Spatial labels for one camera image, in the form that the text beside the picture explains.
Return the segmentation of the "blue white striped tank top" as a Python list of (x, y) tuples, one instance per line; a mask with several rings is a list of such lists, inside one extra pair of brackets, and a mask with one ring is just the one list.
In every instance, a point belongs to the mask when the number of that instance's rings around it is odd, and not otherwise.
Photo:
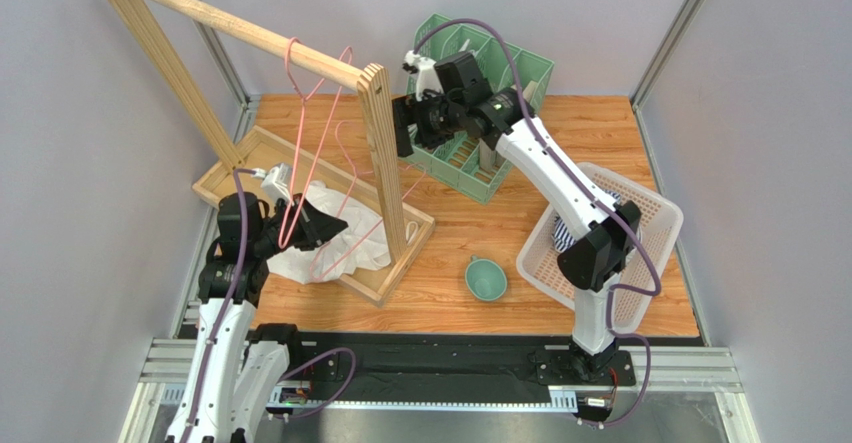
[(558, 214), (554, 216), (553, 222), (551, 239), (555, 250), (561, 253), (573, 246), (576, 239), (570, 234), (566, 224)]

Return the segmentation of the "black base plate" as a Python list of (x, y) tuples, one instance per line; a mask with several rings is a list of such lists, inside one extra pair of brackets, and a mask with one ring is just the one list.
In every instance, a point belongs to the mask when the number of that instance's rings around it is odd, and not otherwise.
[(330, 357), (295, 376), (313, 400), (417, 404), (537, 404), (550, 387), (608, 393), (640, 384), (630, 353), (584, 363), (568, 336), (392, 334), (288, 330), (290, 365)]

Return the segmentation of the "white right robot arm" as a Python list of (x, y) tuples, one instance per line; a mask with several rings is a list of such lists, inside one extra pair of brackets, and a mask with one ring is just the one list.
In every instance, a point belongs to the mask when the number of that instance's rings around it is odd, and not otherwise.
[(616, 202), (582, 175), (536, 116), (521, 82), (493, 90), (471, 52), (434, 60), (410, 50), (402, 67), (415, 90), (392, 101), (398, 156), (411, 156), (414, 147), (435, 149), (463, 132), (526, 176), (573, 240), (557, 258), (575, 287), (572, 371), (585, 381), (607, 375), (618, 345), (600, 299), (639, 244), (640, 208)]

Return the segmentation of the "green ceramic cup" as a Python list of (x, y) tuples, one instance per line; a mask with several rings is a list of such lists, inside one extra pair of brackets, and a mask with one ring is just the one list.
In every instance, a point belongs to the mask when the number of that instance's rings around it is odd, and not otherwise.
[(471, 294), (483, 302), (500, 299), (508, 288), (508, 279), (503, 269), (494, 261), (476, 255), (470, 258), (464, 280)]

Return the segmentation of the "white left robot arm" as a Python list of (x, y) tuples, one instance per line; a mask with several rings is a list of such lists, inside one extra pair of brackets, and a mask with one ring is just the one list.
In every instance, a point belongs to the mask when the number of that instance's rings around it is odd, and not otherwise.
[(218, 204), (218, 237), (199, 275), (199, 323), (185, 392), (168, 427), (168, 442), (251, 442), (274, 387), (300, 356), (293, 324), (250, 328), (269, 275), (267, 262), (288, 247), (314, 250), (347, 223), (309, 202), (275, 205), (252, 193)]

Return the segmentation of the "green plastic file organizer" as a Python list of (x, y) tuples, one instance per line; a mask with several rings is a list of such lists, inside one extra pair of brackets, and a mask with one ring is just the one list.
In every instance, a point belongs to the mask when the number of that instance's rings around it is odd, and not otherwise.
[[(524, 85), (524, 98), (535, 113), (539, 112), (547, 93), (554, 62), (532, 51), (509, 43), (510, 55)], [(458, 24), (439, 31), (420, 48), (420, 54), (433, 60), (467, 50), (474, 54), (483, 75), (493, 91), (514, 84), (509, 63), (496, 39), (486, 30), (469, 24)], [(513, 165), (493, 156), (486, 167), (480, 165), (480, 153), (487, 146), (458, 133), (434, 150), (419, 145), (403, 160), (432, 178), (486, 204), (496, 193)]]

